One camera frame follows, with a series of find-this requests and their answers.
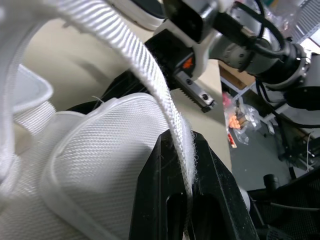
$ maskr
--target black cable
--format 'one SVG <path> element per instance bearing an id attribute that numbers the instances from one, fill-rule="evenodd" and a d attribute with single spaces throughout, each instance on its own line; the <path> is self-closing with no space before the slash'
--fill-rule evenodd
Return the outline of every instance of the black cable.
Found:
<path id="1" fill-rule="evenodd" d="M 255 0 L 255 2 L 258 5 L 259 11 L 260 11 L 260 15 L 265 17 L 266 16 L 265 9 L 264 9 L 264 6 L 262 5 L 261 1 L 260 0 Z M 259 32 L 256 40 L 259 40 L 259 39 L 261 39 L 263 37 L 264 31 L 265 31 L 265 27 L 261 23 L 260 32 Z M 256 55 L 256 53 L 254 51 L 251 51 L 249 53 L 249 56 L 240 65 L 240 67 L 238 69 L 239 73 L 242 73 L 243 71 L 245 71 L 249 67 L 249 65 L 250 65 L 251 61 L 254 59 L 255 55 Z"/>
<path id="2" fill-rule="evenodd" d="M 278 41 L 280 46 L 280 49 L 275 51 L 275 50 L 270 50 L 268 48 L 265 48 L 261 46 L 258 42 L 255 42 L 251 46 L 251 50 L 271 59 L 282 58 L 286 54 L 286 41 L 282 36 L 281 32 L 270 21 L 265 19 L 259 13 L 252 10 L 250 7 L 238 1 L 236 1 L 234 5 L 242 9 L 243 11 L 245 11 L 247 14 L 249 14 L 251 17 L 257 20 L 259 23 L 261 23 L 265 28 L 269 29 L 270 32 L 274 35 L 274 37 Z"/>
<path id="3" fill-rule="evenodd" d="M 270 98 L 269 98 L 269 96 L 267 94 L 266 88 L 265 88 L 265 86 L 263 85 L 263 83 L 260 80 L 256 80 L 255 86 L 257 88 L 258 88 L 258 86 L 261 87 L 262 92 L 263 92 L 263 96 L 264 96 L 265 100 L 267 100 L 269 103 L 271 103 L 271 104 L 282 104 L 282 103 L 286 102 L 285 100 L 284 101 L 272 101 L 272 100 L 270 100 Z"/>
<path id="4" fill-rule="evenodd" d="M 258 95 L 263 98 L 262 94 L 261 94 L 261 90 L 260 90 L 260 81 L 257 80 L 257 88 L 256 91 L 258 93 Z M 296 128 L 302 128 L 302 129 L 319 129 L 320 128 L 320 124 L 316 124 L 316 125 L 307 125 L 307 124 L 300 124 L 300 123 L 296 123 L 294 121 L 291 121 L 290 119 L 285 118 L 284 116 L 280 115 L 279 113 L 277 113 L 273 106 L 270 105 L 268 102 L 266 102 L 266 104 L 268 105 L 268 107 L 270 108 L 271 112 L 277 117 L 280 118 L 281 120 L 283 120 L 284 122 L 286 122 L 287 124 L 290 124 L 293 127 Z"/>
<path id="5" fill-rule="evenodd" d="M 258 92 L 258 88 L 261 88 L 265 100 L 267 100 L 269 103 L 272 103 L 272 101 L 270 100 L 270 98 L 269 98 L 269 96 L 268 96 L 268 94 L 267 94 L 267 91 L 266 91 L 266 89 L 265 89 L 265 86 L 262 84 L 261 81 L 255 80 L 255 87 L 257 88 L 257 89 L 256 89 L 257 92 Z"/>

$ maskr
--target white mesh panel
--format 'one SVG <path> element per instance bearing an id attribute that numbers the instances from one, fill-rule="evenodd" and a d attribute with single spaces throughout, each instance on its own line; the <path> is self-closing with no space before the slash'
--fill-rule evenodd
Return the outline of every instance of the white mesh panel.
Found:
<path id="1" fill-rule="evenodd" d="M 65 215 L 72 208 L 64 202 L 67 196 L 96 226 L 123 240 L 129 237 L 138 175 L 159 135 L 168 129 L 153 97 L 144 93 L 131 96 L 143 97 L 124 101 L 68 136 L 63 147 L 58 147 L 49 170 L 52 182 L 56 181 L 53 184 L 58 184 L 61 190 L 56 193 L 61 197 L 56 198 L 54 206 L 49 204 L 53 211 L 70 219 Z M 76 210 L 71 210 L 74 221 L 89 225 Z"/>
<path id="2" fill-rule="evenodd" d="M 0 188 L 1 240 L 86 240 L 50 211 L 39 195 L 39 182 L 55 145 L 81 119 L 57 114 L 42 138 L 17 158 Z"/>

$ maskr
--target white cable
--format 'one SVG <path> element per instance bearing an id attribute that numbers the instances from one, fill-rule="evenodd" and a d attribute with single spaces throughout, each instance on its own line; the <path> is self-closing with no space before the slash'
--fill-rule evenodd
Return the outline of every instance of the white cable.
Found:
<path id="1" fill-rule="evenodd" d="M 79 31 L 95 36 L 116 50 L 129 63 L 132 72 L 156 99 L 170 128 L 190 210 L 192 184 L 195 177 L 193 138 L 190 129 L 173 103 L 164 75 L 156 60 L 105 1 L 47 0 L 44 3 Z"/>
<path id="2" fill-rule="evenodd" d="M 312 208 L 312 207 L 300 207 L 300 206 L 287 206 L 282 205 L 274 202 L 270 202 L 271 206 L 283 208 L 283 209 L 292 209 L 292 210 L 299 210 L 299 211 L 310 211 L 310 212 L 320 212 L 320 208 Z"/>
<path id="3" fill-rule="evenodd" d="M 308 140 L 306 141 L 306 171 L 307 172 L 309 172 L 309 141 L 312 133 L 313 131 L 309 133 Z"/>

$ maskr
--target black mesh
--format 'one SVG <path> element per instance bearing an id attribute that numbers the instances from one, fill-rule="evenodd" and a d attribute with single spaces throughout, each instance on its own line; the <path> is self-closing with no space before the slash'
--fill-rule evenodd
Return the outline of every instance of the black mesh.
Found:
<path id="1" fill-rule="evenodd" d="M 319 169 L 277 189 L 264 200 L 287 206 L 320 208 Z M 284 209 L 261 203 L 256 206 L 265 224 L 278 228 L 294 239 L 309 239 L 311 235 L 320 233 L 320 211 Z"/>

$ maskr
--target robotic arm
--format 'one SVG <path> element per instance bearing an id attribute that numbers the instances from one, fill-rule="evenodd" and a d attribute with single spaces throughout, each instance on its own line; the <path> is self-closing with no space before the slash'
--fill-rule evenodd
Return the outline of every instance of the robotic arm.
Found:
<path id="1" fill-rule="evenodd" d="M 256 2 L 261 14 L 237 1 L 224 13 L 218 11 L 217 0 L 165 0 L 164 8 L 169 21 L 190 39 L 200 46 L 212 42 L 212 58 L 247 71 L 270 90 L 281 92 L 293 108 L 320 110 L 320 56 L 284 39 Z M 210 35 L 213 29 L 218 33 Z M 202 56 L 195 51 L 195 57 Z"/>
<path id="2" fill-rule="evenodd" d="M 256 3 L 261 14 L 238 1 L 232 5 L 232 1 L 219 0 L 164 0 L 167 19 L 145 45 L 157 59 L 169 88 L 180 88 L 203 112 L 210 111 L 215 101 L 194 81 L 205 71 L 209 52 L 211 58 L 255 76 L 258 93 L 264 83 L 281 92 L 293 108 L 320 110 L 320 56 L 284 39 L 265 19 L 260 1 Z M 126 71 L 102 100 L 135 92 L 147 90 Z"/>

